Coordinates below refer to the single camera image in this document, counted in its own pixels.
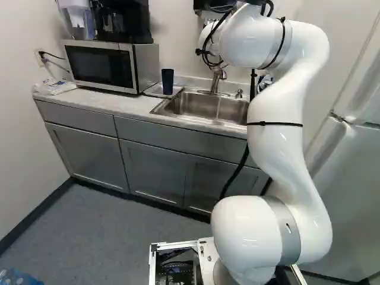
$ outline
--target gray carpet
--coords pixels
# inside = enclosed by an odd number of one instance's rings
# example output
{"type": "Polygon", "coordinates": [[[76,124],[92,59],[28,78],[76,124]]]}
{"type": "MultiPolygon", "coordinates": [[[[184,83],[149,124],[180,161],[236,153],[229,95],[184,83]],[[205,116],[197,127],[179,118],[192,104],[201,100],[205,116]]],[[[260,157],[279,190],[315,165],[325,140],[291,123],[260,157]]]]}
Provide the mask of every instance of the gray carpet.
{"type": "Polygon", "coordinates": [[[0,257],[0,268],[47,285],[143,285],[151,242],[205,236],[208,224],[74,185],[0,257]]]}

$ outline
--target dark blue cup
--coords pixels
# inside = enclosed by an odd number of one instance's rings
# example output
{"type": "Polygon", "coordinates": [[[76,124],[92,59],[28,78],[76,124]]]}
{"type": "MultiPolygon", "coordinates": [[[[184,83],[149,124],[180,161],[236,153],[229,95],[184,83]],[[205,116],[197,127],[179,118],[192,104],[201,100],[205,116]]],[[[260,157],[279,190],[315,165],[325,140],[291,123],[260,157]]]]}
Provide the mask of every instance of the dark blue cup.
{"type": "Polygon", "coordinates": [[[161,69],[162,89],[164,95],[173,94],[174,69],[161,69]]]}

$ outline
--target gray countertop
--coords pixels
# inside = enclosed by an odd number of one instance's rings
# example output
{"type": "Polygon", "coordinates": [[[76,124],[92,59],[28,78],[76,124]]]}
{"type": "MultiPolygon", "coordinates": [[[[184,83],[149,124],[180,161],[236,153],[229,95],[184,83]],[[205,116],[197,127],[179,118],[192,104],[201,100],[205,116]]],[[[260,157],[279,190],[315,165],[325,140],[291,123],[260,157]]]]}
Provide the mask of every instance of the gray countertop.
{"type": "Polygon", "coordinates": [[[33,98],[124,118],[246,139],[246,127],[239,126],[234,128],[233,126],[205,125],[200,122],[150,114],[150,111],[164,100],[155,97],[123,96],[86,89],[75,89],[55,96],[34,93],[33,98]]]}

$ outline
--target refrigerator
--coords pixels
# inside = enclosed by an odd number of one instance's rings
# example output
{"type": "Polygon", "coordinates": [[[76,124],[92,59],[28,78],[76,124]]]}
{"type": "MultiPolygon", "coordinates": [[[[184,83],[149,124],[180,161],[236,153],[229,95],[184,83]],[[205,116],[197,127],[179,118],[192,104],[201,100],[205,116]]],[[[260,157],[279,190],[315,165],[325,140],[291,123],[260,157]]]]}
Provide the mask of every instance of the refrigerator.
{"type": "Polygon", "coordinates": [[[323,259],[300,268],[348,281],[377,275],[380,271],[378,23],[338,99],[307,146],[305,160],[330,215],[333,242],[323,259]]]}

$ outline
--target sink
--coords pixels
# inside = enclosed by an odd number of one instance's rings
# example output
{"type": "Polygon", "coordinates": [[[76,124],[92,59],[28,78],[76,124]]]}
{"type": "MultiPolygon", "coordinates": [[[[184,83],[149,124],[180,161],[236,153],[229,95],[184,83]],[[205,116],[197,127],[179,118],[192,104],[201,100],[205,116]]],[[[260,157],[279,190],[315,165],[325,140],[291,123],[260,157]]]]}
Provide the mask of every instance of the sink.
{"type": "Polygon", "coordinates": [[[161,102],[150,113],[216,125],[245,126],[248,106],[249,102],[241,99],[185,89],[161,102]]]}

